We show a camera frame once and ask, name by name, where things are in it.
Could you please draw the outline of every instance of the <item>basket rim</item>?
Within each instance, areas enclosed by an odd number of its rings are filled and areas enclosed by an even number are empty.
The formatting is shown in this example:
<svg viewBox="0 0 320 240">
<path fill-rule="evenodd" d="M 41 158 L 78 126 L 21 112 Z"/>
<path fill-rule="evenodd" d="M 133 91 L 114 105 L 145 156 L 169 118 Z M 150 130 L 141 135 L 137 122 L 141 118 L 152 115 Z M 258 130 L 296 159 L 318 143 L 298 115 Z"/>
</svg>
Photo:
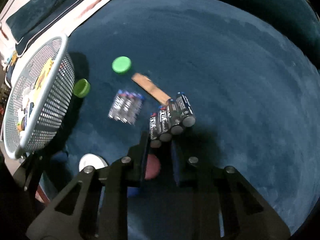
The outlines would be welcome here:
<svg viewBox="0 0 320 240">
<path fill-rule="evenodd" d="M 45 80 L 44 86 L 41 89 L 40 93 L 39 93 L 39 97 L 38 97 L 38 102 L 37 104 L 34 106 L 30 119 L 28 120 L 28 125 L 26 128 L 26 132 L 25 135 L 22 137 L 22 139 L 19 142 L 19 145 L 17 146 L 17 148 L 12 152 L 9 150 L 8 147 L 8 143 L 7 143 L 7 138 L 6 138 L 6 127 L 7 127 L 7 120 L 9 118 L 9 113 L 8 111 L 5 111 L 4 113 L 4 147 L 5 150 L 7 152 L 7 155 L 11 158 L 11 159 L 18 159 L 21 157 L 21 155 L 24 153 L 24 148 L 27 147 L 31 137 L 32 137 L 32 133 L 35 129 L 35 126 L 37 124 L 37 121 L 39 119 L 39 116 L 41 114 L 41 111 L 43 109 L 44 103 L 47 100 L 47 97 L 52 89 L 53 83 L 55 81 L 55 78 L 59 72 L 59 68 L 61 65 L 62 60 L 64 59 L 66 53 L 67 53 L 67 45 L 68 45 L 68 37 L 65 34 L 59 34 L 59 35 L 55 35 L 54 37 L 50 38 L 49 40 L 47 40 L 45 43 L 42 44 L 42 46 L 40 46 L 35 53 L 33 53 L 33 55 L 29 58 L 28 62 L 25 64 L 23 70 L 21 71 L 19 77 L 17 80 L 20 79 L 20 77 L 24 76 L 24 69 L 26 68 L 26 66 L 29 65 L 29 63 L 33 60 L 33 58 L 35 57 L 35 55 L 45 46 L 48 44 L 51 44 L 53 41 L 55 40 L 61 40 L 61 46 L 59 49 L 59 52 L 57 53 L 57 56 L 53 62 L 53 65 L 51 67 L 51 70 L 48 74 L 48 77 Z M 8 103 L 7 106 L 11 103 L 11 101 L 13 100 L 13 91 L 18 87 L 18 82 L 15 83 L 15 85 L 13 86 L 11 93 L 9 95 L 8 98 Z"/>
</svg>

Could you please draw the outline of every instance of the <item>yellow object in basket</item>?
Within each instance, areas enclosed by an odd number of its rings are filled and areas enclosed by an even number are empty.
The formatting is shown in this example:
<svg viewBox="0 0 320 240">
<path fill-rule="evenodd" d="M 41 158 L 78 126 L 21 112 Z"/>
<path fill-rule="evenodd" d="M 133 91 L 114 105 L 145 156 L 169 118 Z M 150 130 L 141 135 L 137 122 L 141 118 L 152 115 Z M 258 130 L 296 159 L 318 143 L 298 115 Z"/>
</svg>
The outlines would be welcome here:
<svg viewBox="0 0 320 240">
<path fill-rule="evenodd" d="M 38 96 L 39 96 L 39 93 L 41 91 L 41 88 L 43 87 L 44 82 L 45 82 L 46 78 L 48 77 L 48 74 L 49 74 L 49 72 L 51 70 L 52 65 L 53 65 L 53 60 L 51 58 L 49 58 L 47 60 L 47 62 L 44 64 L 44 66 L 43 66 L 43 68 L 41 70 L 41 73 L 37 78 L 35 86 L 33 87 L 34 90 L 35 90 L 35 93 L 34 93 L 34 96 L 33 96 L 34 103 L 38 99 Z"/>
</svg>

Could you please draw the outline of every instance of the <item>plastic basket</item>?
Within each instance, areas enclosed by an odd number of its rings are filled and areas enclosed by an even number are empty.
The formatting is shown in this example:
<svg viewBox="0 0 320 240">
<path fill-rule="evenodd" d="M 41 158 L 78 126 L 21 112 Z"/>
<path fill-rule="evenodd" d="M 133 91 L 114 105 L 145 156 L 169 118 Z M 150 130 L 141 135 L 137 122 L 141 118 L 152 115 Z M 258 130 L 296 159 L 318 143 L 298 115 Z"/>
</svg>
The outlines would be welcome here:
<svg viewBox="0 0 320 240">
<path fill-rule="evenodd" d="M 57 133 L 72 96 L 74 67 L 67 51 L 68 38 L 56 36 L 41 46 L 22 70 L 10 93 L 4 114 L 4 146 L 10 158 L 20 158 L 24 152 L 41 150 Z M 28 119 L 20 140 L 17 129 L 22 92 L 36 82 L 45 62 L 54 63 Z"/>
</svg>

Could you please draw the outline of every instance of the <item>basket mesh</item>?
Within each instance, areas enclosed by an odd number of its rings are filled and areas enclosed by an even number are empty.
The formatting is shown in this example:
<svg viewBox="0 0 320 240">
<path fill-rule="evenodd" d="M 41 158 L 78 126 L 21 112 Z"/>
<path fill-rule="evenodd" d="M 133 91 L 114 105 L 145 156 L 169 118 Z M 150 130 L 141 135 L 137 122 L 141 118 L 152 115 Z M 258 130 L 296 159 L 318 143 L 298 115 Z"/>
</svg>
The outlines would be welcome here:
<svg viewBox="0 0 320 240">
<path fill-rule="evenodd" d="M 57 57 L 62 41 L 60 39 L 46 44 L 31 59 L 21 74 L 14 90 L 12 91 L 12 103 L 8 104 L 12 118 L 7 119 L 7 129 L 5 131 L 8 138 L 7 146 L 11 152 L 14 152 L 20 143 L 20 137 L 17 130 L 18 110 L 22 104 L 22 92 L 25 88 L 31 87 L 38 78 L 44 64 L 49 58 L 53 61 Z M 58 128 L 65 116 L 74 85 L 74 68 L 70 56 L 66 53 L 55 78 L 52 89 L 44 103 L 41 114 L 32 133 L 27 147 L 27 152 L 33 152 L 44 148 L 55 136 Z"/>
</svg>

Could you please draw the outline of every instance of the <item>white lid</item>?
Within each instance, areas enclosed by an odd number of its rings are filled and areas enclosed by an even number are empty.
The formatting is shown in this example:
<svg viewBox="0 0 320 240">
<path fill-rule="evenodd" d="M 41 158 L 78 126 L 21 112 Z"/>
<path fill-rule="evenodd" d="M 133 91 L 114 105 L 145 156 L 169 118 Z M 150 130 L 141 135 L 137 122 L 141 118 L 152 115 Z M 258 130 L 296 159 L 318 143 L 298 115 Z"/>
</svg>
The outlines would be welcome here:
<svg viewBox="0 0 320 240">
<path fill-rule="evenodd" d="M 196 123 L 196 119 L 193 116 L 187 116 L 185 119 L 183 119 L 182 124 L 185 127 L 191 127 Z"/>
<path fill-rule="evenodd" d="M 150 142 L 150 147 L 151 148 L 159 148 L 161 146 L 161 142 L 159 140 L 152 140 Z"/>
<path fill-rule="evenodd" d="M 178 135 L 183 133 L 183 127 L 180 125 L 175 125 L 171 128 L 171 133 L 173 135 Z"/>
<path fill-rule="evenodd" d="M 163 133 L 160 135 L 159 139 L 160 139 L 160 141 L 163 141 L 163 142 L 170 142 L 172 139 L 172 134 L 170 134 L 168 132 Z"/>
<path fill-rule="evenodd" d="M 82 171 L 86 166 L 93 166 L 96 170 L 107 167 L 108 164 L 100 156 L 88 153 L 82 156 L 79 161 L 79 171 Z"/>
</svg>

